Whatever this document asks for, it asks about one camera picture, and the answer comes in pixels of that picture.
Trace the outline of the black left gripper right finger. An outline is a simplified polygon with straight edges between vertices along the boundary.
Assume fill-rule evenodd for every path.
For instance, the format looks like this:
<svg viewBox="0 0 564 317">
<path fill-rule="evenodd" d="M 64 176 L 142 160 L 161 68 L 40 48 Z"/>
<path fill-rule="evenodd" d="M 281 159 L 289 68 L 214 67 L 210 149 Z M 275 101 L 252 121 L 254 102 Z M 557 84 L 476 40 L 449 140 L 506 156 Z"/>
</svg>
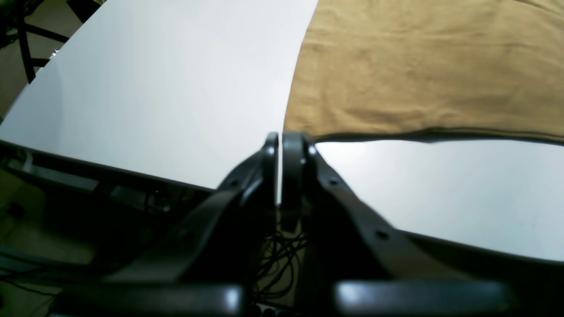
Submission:
<svg viewBox="0 0 564 317">
<path fill-rule="evenodd" d="M 370 257 L 382 275 L 395 280 L 471 281 L 421 251 L 355 196 L 323 159 L 308 134 L 282 135 L 282 208 L 302 211 L 305 201 L 323 243 Z"/>
</svg>

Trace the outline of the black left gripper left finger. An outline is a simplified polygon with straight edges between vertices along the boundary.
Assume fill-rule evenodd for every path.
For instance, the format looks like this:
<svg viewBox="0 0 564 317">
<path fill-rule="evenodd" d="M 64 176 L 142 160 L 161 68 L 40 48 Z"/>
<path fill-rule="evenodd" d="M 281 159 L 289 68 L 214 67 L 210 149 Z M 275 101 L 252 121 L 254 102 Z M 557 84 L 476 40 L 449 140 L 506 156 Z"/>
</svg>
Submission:
<svg viewBox="0 0 564 317">
<path fill-rule="evenodd" d="M 278 134 L 271 132 L 212 195 L 185 216 L 156 247 L 110 275 L 109 283 L 164 284 L 201 280 L 205 270 L 234 255 L 247 262 L 263 229 L 274 227 Z"/>
</svg>

